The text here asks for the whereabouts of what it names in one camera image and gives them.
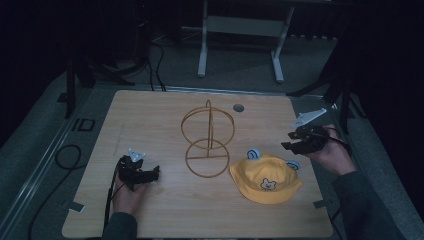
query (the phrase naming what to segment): table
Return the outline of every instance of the table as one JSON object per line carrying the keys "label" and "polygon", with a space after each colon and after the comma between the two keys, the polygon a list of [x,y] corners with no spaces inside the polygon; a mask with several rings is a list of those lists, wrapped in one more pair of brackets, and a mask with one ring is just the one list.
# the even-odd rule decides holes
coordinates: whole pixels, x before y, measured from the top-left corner
{"label": "table", "polygon": [[208,32],[221,32],[233,34],[248,34],[256,36],[278,37],[278,44],[275,50],[271,51],[271,60],[274,67],[275,79],[283,82],[283,70],[280,63],[280,53],[287,36],[290,21],[293,16],[294,7],[290,7],[284,21],[235,18],[228,16],[212,16],[208,14],[208,0],[203,1],[203,24],[202,24],[202,47],[200,50],[199,67],[197,75],[206,75],[207,62],[207,35]]}
{"label": "table", "polygon": [[[181,121],[190,110],[205,106],[230,113],[235,135],[228,143],[230,164],[246,156],[250,148],[296,160],[303,186],[289,202],[262,205],[238,191],[227,169],[214,178],[199,177],[185,164],[189,142],[181,133]],[[243,112],[233,110],[235,104]],[[284,96],[118,91],[100,131],[74,202],[82,212],[69,211],[62,233],[69,238],[100,236],[104,207],[116,162],[128,148],[147,153],[144,170],[161,166],[160,179],[151,184],[137,215],[142,238],[280,238],[327,237],[332,226],[326,208],[314,207],[322,195],[309,159],[286,151],[295,120],[290,99]],[[214,136],[229,138],[224,117],[214,115]],[[191,137],[202,136],[207,117],[192,120]],[[216,171],[220,162],[210,162]]]}

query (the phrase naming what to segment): wire ring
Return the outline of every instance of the wire ring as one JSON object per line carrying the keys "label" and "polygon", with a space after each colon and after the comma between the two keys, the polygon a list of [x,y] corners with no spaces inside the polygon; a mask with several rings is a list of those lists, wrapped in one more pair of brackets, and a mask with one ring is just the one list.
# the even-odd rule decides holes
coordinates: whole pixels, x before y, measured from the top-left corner
{"label": "wire ring", "polygon": [[[220,109],[218,109],[218,108],[214,108],[214,107],[212,107],[212,105],[211,105],[211,103],[210,103],[210,101],[209,100],[207,100],[207,102],[206,102],[206,107],[198,107],[198,108],[195,108],[195,109],[193,109],[193,110],[191,110],[191,111],[189,111],[185,116],[184,116],[184,118],[183,118],[183,120],[182,120],[182,122],[181,122],[181,132],[182,132],[182,134],[183,134],[183,136],[184,136],[184,138],[187,140],[187,142],[189,142],[190,144],[194,144],[194,143],[197,143],[198,141],[195,141],[195,142],[193,142],[193,141],[191,141],[188,137],[187,137],[187,135],[186,135],[186,133],[184,132],[184,123],[185,123],[185,121],[188,119],[188,118],[190,118],[191,116],[193,116],[193,115],[196,115],[196,114],[198,114],[198,113],[202,113],[202,112],[206,112],[206,111],[209,111],[209,120],[210,120],[210,122],[209,122],[209,133],[210,133],[210,130],[212,130],[212,133],[210,133],[211,135],[212,135],[212,137],[213,137],[213,114],[212,114],[212,112],[214,112],[214,111],[216,111],[216,112],[220,112],[220,113],[222,113],[222,114],[224,114],[225,116],[227,116],[227,118],[231,121],[231,125],[232,125],[232,133],[231,133],[231,136],[230,136],[230,138],[225,142],[225,143],[223,143],[222,145],[227,145],[229,142],[231,142],[231,140],[233,139],[233,137],[234,137],[234,134],[235,134],[235,124],[234,124],[234,118],[229,114],[229,113],[227,113],[227,112],[225,112],[225,111],[223,111],[223,110],[220,110]],[[196,147],[198,147],[198,148],[202,148],[202,149],[206,149],[205,147],[202,147],[202,146],[198,146],[198,145],[195,145]],[[218,148],[221,148],[221,147],[209,147],[209,144],[208,144],[208,149],[218,149]]]}
{"label": "wire ring", "polygon": [[221,143],[221,142],[219,142],[219,141],[217,141],[217,140],[212,140],[212,141],[214,141],[214,142],[216,142],[216,143],[218,143],[218,144],[220,144],[221,145],[221,147],[222,148],[224,148],[224,150],[227,152],[227,154],[225,155],[225,156],[210,156],[209,155],[209,151],[208,151],[208,155],[205,157],[205,158],[218,158],[218,157],[227,157],[227,163],[225,164],[225,167],[224,167],[224,169],[222,169],[220,172],[218,172],[218,173],[216,173],[216,174],[213,174],[213,175],[203,175],[203,174],[200,174],[200,173],[198,173],[198,172],[196,172],[191,166],[190,166],[190,164],[188,163],[188,160],[189,159],[198,159],[198,158],[202,158],[202,157],[191,157],[191,158],[189,158],[188,157],[188,153],[190,152],[190,149],[193,147],[193,146],[196,146],[195,145],[195,143],[197,143],[197,142],[201,142],[201,141],[205,141],[205,140],[208,140],[208,139],[199,139],[199,140],[197,140],[197,141],[195,141],[193,144],[191,144],[189,147],[188,147],[188,149],[187,149],[187,151],[186,151],[186,157],[185,157],[185,162],[186,162],[186,165],[187,165],[187,167],[188,167],[188,169],[192,172],[192,173],[194,173],[195,175],[197,175],[197,176],[199,176],[199,177],[203,177],[203,178],[213,178],[213,177],[216,177],[216,176],[219,176],[219,175],[221,175],[227,168],[228,168],[228,165],[230,164],[230,153],[228,152],[228,149]]}

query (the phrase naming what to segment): wooden table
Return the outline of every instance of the wooden table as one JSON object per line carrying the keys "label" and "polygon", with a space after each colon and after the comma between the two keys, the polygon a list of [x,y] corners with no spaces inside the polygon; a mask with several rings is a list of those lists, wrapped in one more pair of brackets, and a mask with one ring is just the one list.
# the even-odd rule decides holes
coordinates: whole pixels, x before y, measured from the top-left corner
{"label": "wooden table", "polygon": [[[234,118],[235,135],[227,145],[230,164],[244,158],[253,147],[301,164],[298,176],[303,186],[293,199],[277,205],[254,203],[239,192],[228,169],[215,178],[201,178],[189,171],[185,154],[190,143],[181,133],[181,121],[207,100]],[[235,104],[242,104],[244,111],[234,111]],[[205,116],[187,122],[188,136],[205,137]],[[310,160],[293,155],[280,144],[290,141],[287,133],[293,131],[290,124],[295,118],[290,100],[283,96],[118,91],[74,199],[85,209],[81,213],[69,211],[62,233],[70,238],[101,235],[114,167],[132,148],[147,153],[143,170],[161,167],[159,181],[150,185],[141,203],[138,237],[330,236],[326,209],[315,209],[313,204],[322,196]],[[231,123],[223,114],[214,114],[215,139],[225,142],[231,135],[229,127]],[[200,162],[195,166],[198,171],[213,172],[225,166],[219,159]]]}

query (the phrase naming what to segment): cable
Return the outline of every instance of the cable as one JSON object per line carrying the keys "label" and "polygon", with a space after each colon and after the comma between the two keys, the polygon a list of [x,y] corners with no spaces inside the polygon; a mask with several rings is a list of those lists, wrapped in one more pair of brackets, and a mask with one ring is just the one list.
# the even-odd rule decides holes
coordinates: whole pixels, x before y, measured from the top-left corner
{"label": "cable", "polygon": [[[78,151],[78,156],[76,161],[74,162],[74,164],[72,165],[72,167],[66,167],[64,165],[62,165],[59,161],[59,154],[66,148],[75,148]],[[44,201],[41,203],[40,207],[38,207],[35,215],[32,217],[31,222],[29,224],[29,229],[28,229],[28,240],[32,239],[32,228],[34,226],[35,220],[37,219],[38,214],[41,212],[41,210],[43,209],[44,205],[47,203],[47,201],[50,199],[51,196],[53,196],[53,194],[56,192],[56,190],[60,187],[60,185],[62,185],[62,183],[68,178],[68,176],[72,173],[72,171],[77,170],[77,169],[81,169],[87,166],[87,164],[83,164],[81,166],[78,166],[80,160],[81,160],[81,148],[78,147],[77,145],[74,144],[70,144],[70,145],[66,145],[63,146],[61,148],[59,148],[59,150],[57,150],[55,156],[54,156],[54,160],[56,162],[56,164],[65,170],[68,170],[68,173],[66,173],[66,175],[62,178],[62,180],[60,180],[60,182],[53,188],[53,190],[49,193],[49,195],[47,195],[47,197],[44,199]]]}
{"label": "cable", "polygon": [[130,74],[130,73],[134,73],[134,72],[136,72],[137,70],[140,70],[140,69],[141,69],[140,72],[142,72],[142,71],[144,71],[144,68],[146,68],[146,64],[147,64],[147,60],[142,58],[142,59],[134,60],[133,66],[130,66],[130,67],[124,68],[124,69],[120,69],[120,70],[115,70],[113,72],[120,75],[120,76],[124,76],[124,75]]}
{"label": "cable", "polygon": [[150,79],[149,79],[149,81],[150,81],[150,87],[151,87],[152,91],[155,91],[155,89],[153,87],[153,76],[156,76],[156,78],[157,78],[157,80],[159,82],[159,85],[160,85],[160,87],[162,89],[162,92],[166,92],[166,87],[163,84],[163,82],[162,82],[162,80],[161,80],[161,78],[159,76],[159,66],[160,66],[160,64],[162,62],[162,59],[163,59],[163,56],[164,56],[164,51],[163,51],[163,48],[159,44],[152,43],[152,46],[155,46],[155,47],[157,47],[157,48],[159,48],[161,50],[161,56],[160,56],[159,61],[158,61],[157,65],[156,65],[156,70],[153,70],[152,63],[150,61],[150,58],[147,59],[147,64],[148,64],[149,69],[150,69],[150,72],[149,72],[150,73]]}
{"label": "cable", "polygon": [[339,239],[340,240],[343,240],[342,235],[341,235],[339,229],[337,228],[336,224],[334,223],[334,220],[336,220],[336,218],[340,214],[340,212],[341,212],[341,210],[340,210],[340,208],[338,208],[336,210],[336,212],[333,214],[333,216],[330,216],[330,214],[328,214],[328,217],[330,218],[331,225],[333,226],[334,230],[336,230],[336,233],[339,236]]}
{"label": "cable", "polygon": [[[331,129],[331,130],[334,130],[334,131],[336,131],[336,132],[339,132],[337,129],[335,129],[335,128],[330,128],[330,127],[326,127],[325,129]],[[347,143],[345,143],[345,142],[343,142],[342,140],[339,140],[339,139],[337,139],[337,138],[333,138],[333,137],[330,137],[330,136],[326,136],[326,135],[322,135],[322,134],[318,134],[318,133],[313,133],[313,132],[300,132],[300,133],[302,133],[302,134],[306,134],[306,135],[309,135],[309,136],[315,136],[315,137],[320,137],[320,138],[324,138],[324,139],[327,139],[327,140],[331,140],[331,141],[334,141],[334,142],[336,142],[336,143],[338,143],[338,144],[340,144],[340,145],[342,145],[345,149],[346,149],[346,151],[347,151],[347,153],[349,154],[349,155],[352,155],[352,150],[350,149],[350,146],[349,146],[349,144],[347,144]]]}
{"label": "cable", "polygon": [[118,193],[119,190],[121,190],[121,188],[125,186],[125,183],[123,183],[118,189],[116,189],[116,191],[113,193],[111,199],[113,199],[113,197],[115,197],[115,195]]}
{"label": "cable", "polygon": [[109,188],[109,191],[107,193],[106,207],[105,207],[105,219],[103,221],[103,233],[106,230],[107,224],[109,223],[110,203],[112,202],[112,197],[115,195],[115,194],[112,194],[112,193],[113,193],[113,186],[115,184],[116,174],[118,173],[118,164],[119,164],[119,162],[116,164],[115,170],[113,171],[112,182],[110,183],[110,188]]}

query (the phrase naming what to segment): dark background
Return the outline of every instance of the dark background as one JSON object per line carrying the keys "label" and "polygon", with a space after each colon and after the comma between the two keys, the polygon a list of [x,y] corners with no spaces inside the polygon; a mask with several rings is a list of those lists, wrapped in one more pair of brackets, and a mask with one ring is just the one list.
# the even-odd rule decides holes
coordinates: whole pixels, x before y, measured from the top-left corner
{"label": "dark background", "polygon": [[[70,56],[84,55],[114,66],[117,59],[147,56],[148,39],[156,27],[178,42],[181,26],[201,26],[202,1],[153,2],[1,1],[0,145],[49,83],[65,71]],[[264,14],[249,10],[254,1],[243,4],[236,14]],[[272,4],[265,13],[278,17]],[[357,1],[300,4],[289,30],[307,38],[338,39],[335,52],[345,55],[333,54],[328,64],[348,69],[352,90],[422,218],[423,10],[422,3],[411,0],[367,6]],[[211,11],[226,13],[228,5],[217,3]]]}

